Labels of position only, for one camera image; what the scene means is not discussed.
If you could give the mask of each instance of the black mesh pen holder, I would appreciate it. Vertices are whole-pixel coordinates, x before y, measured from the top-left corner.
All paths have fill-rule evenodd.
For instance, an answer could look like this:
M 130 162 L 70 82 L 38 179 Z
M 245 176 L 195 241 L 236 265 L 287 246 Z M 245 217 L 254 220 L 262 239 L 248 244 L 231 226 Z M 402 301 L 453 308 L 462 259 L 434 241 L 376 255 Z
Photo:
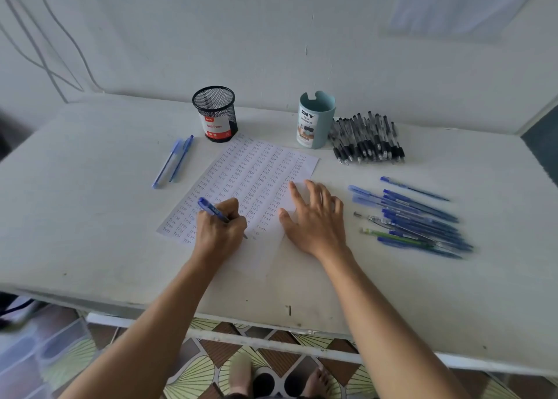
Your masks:
M 192 97 L 198 109 L 205 137 L 212 142 L 228 142 L 238 131 L 234 115 L 234 92 L 224 86 L 208 86 Z

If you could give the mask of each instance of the foot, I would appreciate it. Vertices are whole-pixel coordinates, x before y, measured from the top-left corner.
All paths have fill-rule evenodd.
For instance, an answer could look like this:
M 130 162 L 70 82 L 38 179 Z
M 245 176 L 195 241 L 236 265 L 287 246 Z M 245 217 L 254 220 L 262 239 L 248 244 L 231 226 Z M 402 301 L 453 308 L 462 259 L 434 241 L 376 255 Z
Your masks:
M 252 361 L 245 354 L 239 355 L 230 365 L 229 387 L 231 393 L 250 396 L 252 387 Z
M 322 396 L 327 399 L 329 395 L 329 374 L 323 368 L 316 368 L 308 380 L 300 396 L 314 397 Z

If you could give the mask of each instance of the white desk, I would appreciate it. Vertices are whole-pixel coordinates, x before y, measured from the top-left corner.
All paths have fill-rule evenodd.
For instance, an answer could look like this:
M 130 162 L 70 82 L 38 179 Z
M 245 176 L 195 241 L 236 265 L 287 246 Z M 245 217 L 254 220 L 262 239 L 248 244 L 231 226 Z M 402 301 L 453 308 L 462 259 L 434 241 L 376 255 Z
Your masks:
M 298 147 L 294 114 L 237 108 L 237 119 L 247 135 Z M 404 165 L 342 166 L 331 150 L 305 150 L 320 157 L 313 178 L 345 202 L 360 265 L 434 350 L 558 373 L 558 189 L 517 137 L 400 131 Z M 64 106 L 0 164 L 0 290 L 137 316 L 190 254 L 157 226 L 223 147 L 198 139 L 180 182 L 153 190 L 175 138 L 192 133 L 202 134 L 191 104 L 96 95 Z M 346 187 L 381 191 L 382 175 L 453 198 L 442 206 L 476 253 L 455 261 L 359 234 L 353 211 L 374 210 Z M 198 311 L 349 333 L 320 265 L 287 239 L 265 281 L 224 269 Z

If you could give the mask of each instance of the white paper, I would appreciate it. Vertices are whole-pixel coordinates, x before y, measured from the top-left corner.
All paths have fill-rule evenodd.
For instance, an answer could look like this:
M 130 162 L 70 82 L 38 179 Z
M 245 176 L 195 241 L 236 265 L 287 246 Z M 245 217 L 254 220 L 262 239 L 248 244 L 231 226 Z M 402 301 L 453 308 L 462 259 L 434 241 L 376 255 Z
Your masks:
M 526 0 L 398 0 L 389 28 L 413 35 L 495 37 Z
M 310 178 L 318 158 L 256 141 L 237 133 L 227 149 L 206 170 L 157 229 L 157 233 L 183 244 L 196 240 L 198 199 L 212 204 L 237 198 L 238 212 L 248 222 L 248 239 L 227 265 L 263 278 L 283 238 L 277 209 L 294 211 L 288 183 Z

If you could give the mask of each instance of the white wall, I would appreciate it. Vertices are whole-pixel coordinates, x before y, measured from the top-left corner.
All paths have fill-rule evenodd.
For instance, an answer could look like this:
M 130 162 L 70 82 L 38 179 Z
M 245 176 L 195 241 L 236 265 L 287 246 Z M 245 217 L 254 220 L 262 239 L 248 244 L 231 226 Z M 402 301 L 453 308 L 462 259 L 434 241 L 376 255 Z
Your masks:
M 85 78 L 40 0 L 24 1 Z M 492 44 L 388 36 L 395 0 L 49 1 L 112 93 L 189 101 L 223 84 L 238 105 L 296 111 L 301 93 L 323 89 L 339 114 L 514 133 L 558 90 L 556 0 L 529 0 Z M 56 92 L 1 35 L 0 56 L 0 110 L 39 127 Z

